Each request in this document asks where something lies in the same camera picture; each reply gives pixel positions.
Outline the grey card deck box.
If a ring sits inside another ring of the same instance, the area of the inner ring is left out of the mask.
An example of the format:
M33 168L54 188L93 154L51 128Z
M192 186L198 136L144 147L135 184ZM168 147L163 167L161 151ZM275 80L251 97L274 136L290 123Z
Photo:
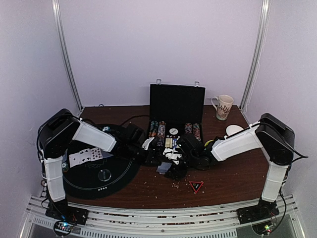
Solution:
M158 172L161 175L164 175L171 167L171 163L162 162L161 165L157 167L156 172Z

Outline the clear black round button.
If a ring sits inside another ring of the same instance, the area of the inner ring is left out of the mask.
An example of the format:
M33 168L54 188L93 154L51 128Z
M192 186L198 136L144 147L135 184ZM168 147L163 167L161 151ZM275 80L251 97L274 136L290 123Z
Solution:
M109 181L112 177L112 173L108 169L102 169L98 172L98 179L100 181L106 182Z

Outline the black poker chip case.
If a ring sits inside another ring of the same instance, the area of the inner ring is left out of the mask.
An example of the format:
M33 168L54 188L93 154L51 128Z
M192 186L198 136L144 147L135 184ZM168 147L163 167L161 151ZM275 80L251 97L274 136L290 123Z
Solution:
M204 87L172 85L172 84L151 84L150 105L149 105L149 134L151 121L164 121L166 123L164 144L160 149L165 149L166 138L181 138L186 123L200 125L201 139L202 120L205 101ZM177 135L169 134L171 128L178 129Z

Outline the blue checkered playing card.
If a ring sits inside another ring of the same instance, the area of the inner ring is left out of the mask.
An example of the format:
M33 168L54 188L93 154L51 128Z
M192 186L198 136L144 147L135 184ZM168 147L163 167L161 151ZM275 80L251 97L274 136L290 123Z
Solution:
M62 162L66 163L67 162L67 150L65 150L64 155L62 157Z

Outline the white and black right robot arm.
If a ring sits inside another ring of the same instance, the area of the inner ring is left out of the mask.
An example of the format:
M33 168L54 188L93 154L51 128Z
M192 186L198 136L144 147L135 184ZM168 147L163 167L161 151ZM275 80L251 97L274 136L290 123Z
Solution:
M236 155L261 149L268 161L263 191L257 205L240 208L237 215L240 224L268 219L279 214L276 200L282 196L293 162L306 158L295 150L294 142L295 132L269 113L247 128L236 129L210 142L202 143L193 134L185 134L177 140L176 149L163 152L171 160L165 176L179 180L186 176L189 168L208 170Z

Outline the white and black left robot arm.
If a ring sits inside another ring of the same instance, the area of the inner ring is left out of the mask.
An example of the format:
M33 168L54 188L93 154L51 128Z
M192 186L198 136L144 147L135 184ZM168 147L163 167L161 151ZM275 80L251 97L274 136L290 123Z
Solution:
M156 146L134 124L94 124L62 109L40 126L37 152L49 202L46 215L86 224L88 211L67 197L95 200L124 189Z

